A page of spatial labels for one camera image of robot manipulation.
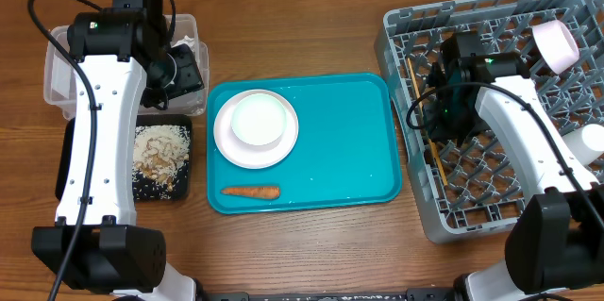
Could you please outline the wooden chopstick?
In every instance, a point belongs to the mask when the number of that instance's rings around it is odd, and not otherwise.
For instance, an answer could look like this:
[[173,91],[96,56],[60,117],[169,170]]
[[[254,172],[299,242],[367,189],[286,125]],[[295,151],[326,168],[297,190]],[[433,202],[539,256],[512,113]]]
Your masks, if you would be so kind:
[[423,107],[423,103],[419,100],[419,97],[421,96],[421,93],[419,91],[419,87],[416,81],[416,75],[415,75],[415,71],[413,70],[412,64],[411,64],[411,59],[407,58],[407,66],[408,69],[410,71],[411,74],[411,83],[415,92],[415,96],[416,96],[416,102],[418,103],[418,108],[421,110]]
[[437,147],[436,147],[435,143],[430,139],[428,139],[428,145],[429,145],[431,155],[433,156],[434,162],[438,168],[440,178],[443,182],[443,186],[448,187],[448,180],[446,178],[445,170],[444,170],[443,164],[441,162]]

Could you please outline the white bowl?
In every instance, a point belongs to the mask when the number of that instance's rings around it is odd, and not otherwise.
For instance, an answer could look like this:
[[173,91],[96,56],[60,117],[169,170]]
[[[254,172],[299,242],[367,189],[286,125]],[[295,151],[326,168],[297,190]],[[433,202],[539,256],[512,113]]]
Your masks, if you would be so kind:
[[253,146],[264,146],[276,141],[285,127],[284,106],[267,93],[247,95],[237,104],[231,118],[235,136]]

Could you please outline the large pink plate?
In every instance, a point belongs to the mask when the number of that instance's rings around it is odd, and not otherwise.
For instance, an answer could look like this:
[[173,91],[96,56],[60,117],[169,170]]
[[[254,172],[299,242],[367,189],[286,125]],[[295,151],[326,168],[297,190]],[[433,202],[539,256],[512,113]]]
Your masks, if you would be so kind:
[[[274,142],[253,146],[240,141],[231,128],[231,118],[237,104],[247,95],[267,93],[278,99],[286,111],[286,127]],[[299,133],[299,122],[293,105],[282,95],[268,90],[248,90],[229,98],[219,109],[214,120],[213,137],[220,153],[231,163],[244,169],[264,169],[284,160],[294,149]]]

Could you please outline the small pink plate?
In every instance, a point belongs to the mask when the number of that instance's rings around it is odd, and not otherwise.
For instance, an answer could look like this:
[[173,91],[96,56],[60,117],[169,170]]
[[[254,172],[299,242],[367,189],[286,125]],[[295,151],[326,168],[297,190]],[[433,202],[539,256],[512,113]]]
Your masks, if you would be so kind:
[[546,65],[560,75],[579,60],[579,48],[568,27],[559,20],[535,25],[532,36]]

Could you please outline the white paper cup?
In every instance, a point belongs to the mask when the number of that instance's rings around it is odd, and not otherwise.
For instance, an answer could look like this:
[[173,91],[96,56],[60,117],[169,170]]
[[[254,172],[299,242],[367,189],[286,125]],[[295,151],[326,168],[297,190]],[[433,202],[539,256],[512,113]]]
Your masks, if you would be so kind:
[[583,166],[591,164],[604,152],[604,127],[602,125],[585,125],[567,133],[562,139]]

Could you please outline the orange carrot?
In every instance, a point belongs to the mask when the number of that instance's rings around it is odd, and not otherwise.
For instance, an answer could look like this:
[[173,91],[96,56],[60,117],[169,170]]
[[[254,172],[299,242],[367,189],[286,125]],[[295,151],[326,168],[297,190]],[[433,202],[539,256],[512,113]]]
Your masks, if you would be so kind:
[[280,197],[280,188],[278,186],[233,186],[223,188],[221,193],[253,199],[275,200]]

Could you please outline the foil ball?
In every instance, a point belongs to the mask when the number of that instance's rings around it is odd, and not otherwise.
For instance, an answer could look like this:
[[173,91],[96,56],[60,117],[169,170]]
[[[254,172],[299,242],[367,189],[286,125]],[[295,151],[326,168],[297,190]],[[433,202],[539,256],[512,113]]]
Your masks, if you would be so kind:
[[180,45],[187,45],[191,49],[193,49],[194,48],[194,43],[195,43],[195,39],[194,38],[185,35],[182,39],[180,39],[177,42],[175,42],[174,47],[177,47],[177,46],[180,46]]

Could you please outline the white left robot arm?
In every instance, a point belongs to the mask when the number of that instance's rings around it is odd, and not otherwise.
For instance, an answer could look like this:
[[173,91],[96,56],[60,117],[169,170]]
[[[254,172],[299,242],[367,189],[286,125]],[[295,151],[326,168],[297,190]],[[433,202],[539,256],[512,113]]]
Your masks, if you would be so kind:
[[76,74],[76,115],[69,168],[51,226],[32,231],[34,255],[61,286],[119,300],[202,300],[201,283],[166,258],[161,232],[140,227],[132,192],[140,108],[166,110],[171,100],[205,86],[185,44],[173,45],[173,0],[89,4],[57,50]]

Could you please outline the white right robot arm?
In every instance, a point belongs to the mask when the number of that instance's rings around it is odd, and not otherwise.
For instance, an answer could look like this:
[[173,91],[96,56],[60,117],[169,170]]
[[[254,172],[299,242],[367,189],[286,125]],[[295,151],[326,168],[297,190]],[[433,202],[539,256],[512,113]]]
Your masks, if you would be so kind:
[[502,261],[456,279],[455,300],[539,300],[603,281],[603,186],[564,143],[515,52],[485,53],[477,32],[440,46],[421,124],[433,142],[462,144],[486,128],[503,147],[528,203]]

